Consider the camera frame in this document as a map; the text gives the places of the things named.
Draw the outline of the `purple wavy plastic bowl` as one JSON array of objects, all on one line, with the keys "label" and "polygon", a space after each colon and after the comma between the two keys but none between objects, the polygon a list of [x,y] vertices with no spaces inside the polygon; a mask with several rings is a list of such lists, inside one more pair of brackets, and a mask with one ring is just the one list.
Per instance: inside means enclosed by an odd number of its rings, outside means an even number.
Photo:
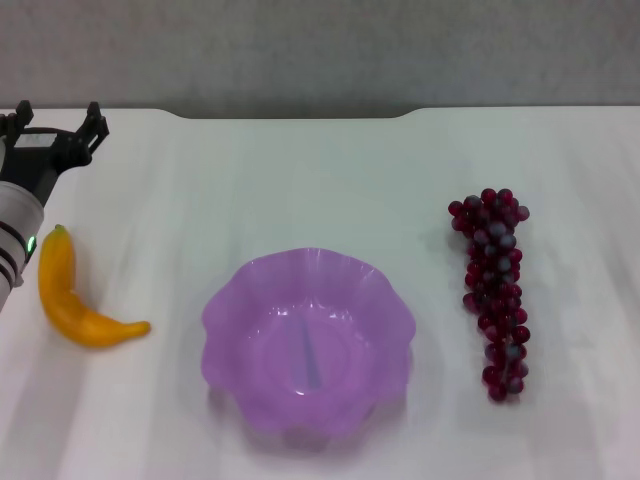
[{"label": "purple wavy plastic bowl", "polygon": [[364,261],[320,248],[253,259],[201,320],[202,376],[263,448],[356,443],[405,412],[416,321]]}]

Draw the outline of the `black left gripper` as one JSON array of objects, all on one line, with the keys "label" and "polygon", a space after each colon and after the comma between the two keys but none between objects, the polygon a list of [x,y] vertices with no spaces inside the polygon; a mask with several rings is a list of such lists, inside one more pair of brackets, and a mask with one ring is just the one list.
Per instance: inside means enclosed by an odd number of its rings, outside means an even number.
[{"label": "black left gripper", "polygon": [[[109,135],[109,128],[98,102],[89,104],[85,120],[75,134],[49,128],[22,132],[33,117],[29,100],[21,100],[13,113],[4,116],[7,135],[2,138],[5,153],[0,182],[21,187],[45,206],[63,172],[91,163],[94,152]],[[49,146],[18,145],[28,135],[39,134],[52,135],[53,141]]]}]

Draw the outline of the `dark red grape bunch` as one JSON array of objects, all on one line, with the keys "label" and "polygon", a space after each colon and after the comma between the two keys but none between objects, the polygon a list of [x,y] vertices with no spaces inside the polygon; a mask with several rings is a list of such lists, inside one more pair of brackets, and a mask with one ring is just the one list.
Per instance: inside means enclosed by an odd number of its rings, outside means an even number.
[{"label": "dark red grape bunch", "polygon": [[476,316],[485,338],[482,382],[494,403],[524,391],[531,332],[519,285],[523,252],[516,227],[530,217],[512,190],[484,189],[448,206],[452,230],[466,239],[468,262],[463,306]]}]

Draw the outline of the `yellow plastic banana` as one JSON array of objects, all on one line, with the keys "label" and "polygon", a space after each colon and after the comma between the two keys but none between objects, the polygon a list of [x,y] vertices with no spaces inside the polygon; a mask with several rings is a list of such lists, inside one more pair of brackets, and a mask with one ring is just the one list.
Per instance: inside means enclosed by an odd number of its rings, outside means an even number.
[{"label": "yellow plastic banana", "polygon": [[88,307],[75,289],[75,251],[69,231],[56,225],[45,237],[38,264],[38,291],[50,324],[87,348],[107,348],[151,332],[146,321],[122,323]]}]

